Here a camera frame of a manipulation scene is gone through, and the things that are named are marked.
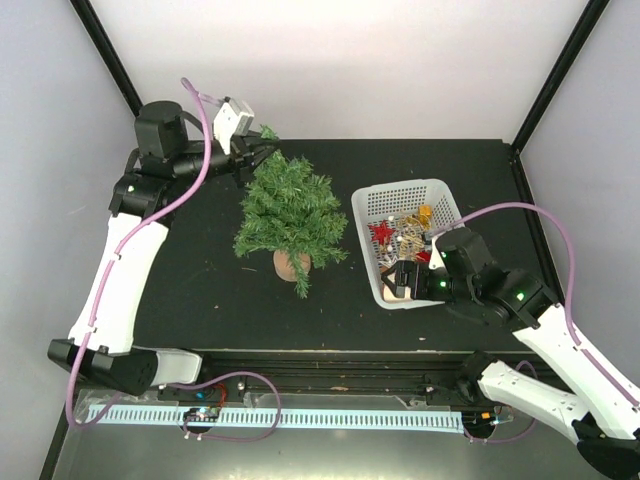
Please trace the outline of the gold gift box ornament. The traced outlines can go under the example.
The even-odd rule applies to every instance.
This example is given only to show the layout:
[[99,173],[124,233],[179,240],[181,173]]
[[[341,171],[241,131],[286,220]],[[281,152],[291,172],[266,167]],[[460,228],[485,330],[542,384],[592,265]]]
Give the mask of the gold gift box ornament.
[[432,210],[429,205],[420,205],[418,208],[417,219],[419,223],[426,229],[432,225]]

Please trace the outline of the silver star ornament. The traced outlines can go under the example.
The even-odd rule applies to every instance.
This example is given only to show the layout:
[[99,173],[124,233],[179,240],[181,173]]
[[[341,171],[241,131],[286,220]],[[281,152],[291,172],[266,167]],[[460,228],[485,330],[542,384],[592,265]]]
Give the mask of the silver star ornament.
[[393,252],[385,253],[378,258],[379,269],[381,271],[390,269],[398,261],[399,261],[399,257]]

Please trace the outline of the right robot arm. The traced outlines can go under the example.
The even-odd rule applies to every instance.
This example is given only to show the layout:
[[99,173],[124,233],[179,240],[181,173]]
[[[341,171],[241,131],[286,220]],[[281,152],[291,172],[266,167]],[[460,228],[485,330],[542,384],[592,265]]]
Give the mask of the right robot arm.
[[543,282],[506,270],[476,232],[457,228],[437,237],[441,264],[399,260],[381,275],[397,297],[441,302],[456,315],[509,331],[564,382],[565,390],[523,375],[476,352],[454,379],[457,396],[514,407],[567,438],[610,479],[639,476],[639,389],[566,323],[566,308]]

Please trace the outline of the small green christmas tree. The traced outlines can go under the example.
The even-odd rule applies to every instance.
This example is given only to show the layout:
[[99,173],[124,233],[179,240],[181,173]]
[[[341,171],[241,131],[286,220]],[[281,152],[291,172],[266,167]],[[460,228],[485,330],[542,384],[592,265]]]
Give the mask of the small green christmas tree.
[[238,257],[281,251],[295,275],[295,292],[306,298],[311,285],[301,257],[324,268],[345,260],[341,248],[348,219],[329,176],[317,174],[303,156],[286,156],[280,147],[254,171],[241,202],[244,218],[234,238]]

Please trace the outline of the white perforated plastic basket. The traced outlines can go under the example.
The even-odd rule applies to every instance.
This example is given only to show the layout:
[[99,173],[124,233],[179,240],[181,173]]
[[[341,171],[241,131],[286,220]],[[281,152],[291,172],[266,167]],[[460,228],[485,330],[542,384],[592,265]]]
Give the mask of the white perforated plastic basket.
[[[428,234],[446,227],[461,218],[460,211],[448,185],[439,179],[417,179],[374,185],[356,190],[351,196],[354,223],[367,277],[376,303],[387,310],[415,309],[436,306],[434,301],[415,301],[390,304],[383,301],[378,258],[393,252],[398,257],[396,243],[396,220],[399,217],[418,213],[420,205],[429,205],[432,210],[432,225]],[[371,241],[368,224],[386,220],[395,233],[386,248]]]

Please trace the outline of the red glitter star ornament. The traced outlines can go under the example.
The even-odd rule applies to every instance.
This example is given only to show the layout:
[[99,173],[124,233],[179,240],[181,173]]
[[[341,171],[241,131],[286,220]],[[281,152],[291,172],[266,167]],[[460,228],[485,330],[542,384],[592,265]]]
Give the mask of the red glitter star ornament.
[[386,220],[377,224],[368,224],[367,227],[371,234],[371,241],[377,243],[380,248],[386,248],[395,233],[395,229],[391,228]]

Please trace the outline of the wooden snowman ornament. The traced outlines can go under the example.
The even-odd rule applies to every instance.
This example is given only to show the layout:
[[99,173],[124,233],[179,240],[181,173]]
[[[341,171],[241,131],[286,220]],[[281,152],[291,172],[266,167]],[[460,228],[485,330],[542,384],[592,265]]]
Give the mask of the wooden snowman ornament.
[[406,303],[412,300],[411,290],[406,286],[395,286],[390,288],[388,285],[384,285],[382,289],[383,301],[390,304]]

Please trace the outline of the right black corner post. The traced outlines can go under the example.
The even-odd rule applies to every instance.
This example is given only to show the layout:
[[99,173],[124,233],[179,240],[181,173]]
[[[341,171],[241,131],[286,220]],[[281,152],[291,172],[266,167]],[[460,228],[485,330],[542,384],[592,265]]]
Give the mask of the right black corner post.
[[609,0],[586,3],[511,143],[516,154],[524,151],[609,3]]

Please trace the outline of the brown tree base pot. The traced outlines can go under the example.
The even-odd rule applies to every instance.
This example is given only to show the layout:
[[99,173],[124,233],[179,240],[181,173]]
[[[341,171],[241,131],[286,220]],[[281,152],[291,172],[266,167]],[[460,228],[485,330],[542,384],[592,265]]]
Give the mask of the brown tree base pot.
[[[307,254],[299,255],[301,266],[305,273],[309,273],[311,269],[311,258]],[[290,262],[290,258],[287,252],[277,250],[273,253],[273,264],[277,276],[286,282],[296,282],[298,280],[297,273]]]

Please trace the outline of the black corner frame post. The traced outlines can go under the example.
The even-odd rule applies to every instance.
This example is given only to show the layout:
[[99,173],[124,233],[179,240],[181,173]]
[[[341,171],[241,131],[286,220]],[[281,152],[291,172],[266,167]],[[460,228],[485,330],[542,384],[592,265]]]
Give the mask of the black corner frame post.
[[89,0],[70,0],[69,3],[95,46],[131,113],[137,116],[143,105],[142,100],[92,2]]

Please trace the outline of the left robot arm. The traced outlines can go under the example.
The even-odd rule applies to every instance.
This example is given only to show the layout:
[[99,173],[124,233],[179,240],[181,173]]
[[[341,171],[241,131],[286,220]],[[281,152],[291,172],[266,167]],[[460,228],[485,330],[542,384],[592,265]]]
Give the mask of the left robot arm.
[[254,112],[242,100],[224,98],[209,140],[191,140],[188,123],[203,123],[173,101],[141,107],[137,140],[109,205],[107,240],[89,297],[67,338],[50,342],[47,356],[68,372],[119,392],[141,395],[177,384],[193,399],[214,388],[213,372],[200,355],[182,349],[134,344],[136,314],[152,264],[174,213],[155,215],[177,200],[199,174],[239,180],[276,149],[251,130]]

